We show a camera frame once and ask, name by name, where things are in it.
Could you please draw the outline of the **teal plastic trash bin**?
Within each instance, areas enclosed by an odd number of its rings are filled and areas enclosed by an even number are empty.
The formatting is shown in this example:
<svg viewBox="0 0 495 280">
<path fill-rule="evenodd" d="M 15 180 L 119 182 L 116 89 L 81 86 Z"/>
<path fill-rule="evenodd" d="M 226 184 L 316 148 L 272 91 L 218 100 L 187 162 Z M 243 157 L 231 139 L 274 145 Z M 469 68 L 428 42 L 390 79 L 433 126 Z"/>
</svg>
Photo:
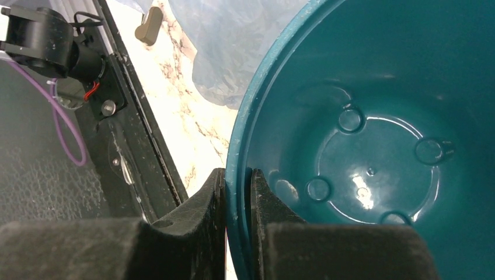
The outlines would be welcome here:
<svg viewBox="0 0 495 280">
<path fill-rule="evenodd" d="M 248 181 L 311 223 L 410 225 L 442 279 L 494 278 L 494 2 L 309 1 L 247 88 L 227 231 L 253 277 Z"/>
</svg>

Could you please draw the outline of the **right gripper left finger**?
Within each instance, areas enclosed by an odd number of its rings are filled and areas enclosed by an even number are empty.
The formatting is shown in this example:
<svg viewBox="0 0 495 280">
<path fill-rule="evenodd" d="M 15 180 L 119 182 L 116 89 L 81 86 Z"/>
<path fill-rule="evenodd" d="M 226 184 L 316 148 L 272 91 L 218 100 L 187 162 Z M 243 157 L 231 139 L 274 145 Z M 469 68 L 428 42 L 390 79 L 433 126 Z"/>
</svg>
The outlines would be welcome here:
<svg viewBox="0 0 495 280">
<path fill-rule="evenodd" d="M 224 169 L 153 223 L 140 218 L 11 222 L 2 279 L 224 279 Z"/>
</svg>

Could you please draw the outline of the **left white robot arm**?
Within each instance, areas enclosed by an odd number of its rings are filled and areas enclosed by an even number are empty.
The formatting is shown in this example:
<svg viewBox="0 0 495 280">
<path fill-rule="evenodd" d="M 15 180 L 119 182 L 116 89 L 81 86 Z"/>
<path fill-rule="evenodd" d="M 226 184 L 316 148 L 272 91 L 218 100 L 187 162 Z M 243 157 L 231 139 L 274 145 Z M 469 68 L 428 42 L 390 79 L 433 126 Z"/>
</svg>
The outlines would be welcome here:
<svg viewBox="0 0 495 280">
<path fill-rule="evenodd" d="M 18 5 L 1 8 L 1 15 L 7 18 L 1 51 L 12 61 L 48 78 L 89 83 L 103 76 L 104 56 L 88 47 L 94 42 L 89 32 L 103 24 L 100 16 L 77 12 L 88 19 L 68 22 L 51 8 L 33 10 Z"/>
</svg>

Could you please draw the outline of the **blue plastic trash bag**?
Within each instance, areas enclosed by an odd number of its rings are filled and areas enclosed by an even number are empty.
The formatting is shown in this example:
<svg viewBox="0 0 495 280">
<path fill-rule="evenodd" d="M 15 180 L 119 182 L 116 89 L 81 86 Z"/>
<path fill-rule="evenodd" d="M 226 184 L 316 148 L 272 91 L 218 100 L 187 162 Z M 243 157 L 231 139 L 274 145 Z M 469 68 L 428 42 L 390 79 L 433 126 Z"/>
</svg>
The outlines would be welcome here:
<svg viewBox="0 0 495 280">
<path fill-rule="evenodd" d="M 133 65 L 148 96 L 183 93 L 186 100 L 246 113 L 260 102 L 258 89 L 319 5 L 318 1 L 114 1 Z M 152 6 L 163 12 L 156 43 L 135 30 Z"/>
</svg>

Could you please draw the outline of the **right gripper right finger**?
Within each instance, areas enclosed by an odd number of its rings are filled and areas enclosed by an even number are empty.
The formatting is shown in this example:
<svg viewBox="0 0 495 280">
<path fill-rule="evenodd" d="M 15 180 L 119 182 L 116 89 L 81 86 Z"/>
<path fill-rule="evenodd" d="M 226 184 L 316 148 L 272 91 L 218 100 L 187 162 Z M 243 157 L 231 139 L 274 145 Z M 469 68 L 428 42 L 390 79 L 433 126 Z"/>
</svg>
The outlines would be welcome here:
<svg viewBox="0 0 495 280">
<path fill-rule="evenodd" d="M 404 225 L 318 225 L 304 221 L 250 179 L 253 279 L 438 279 L 420 236 Z"/>
</svg>

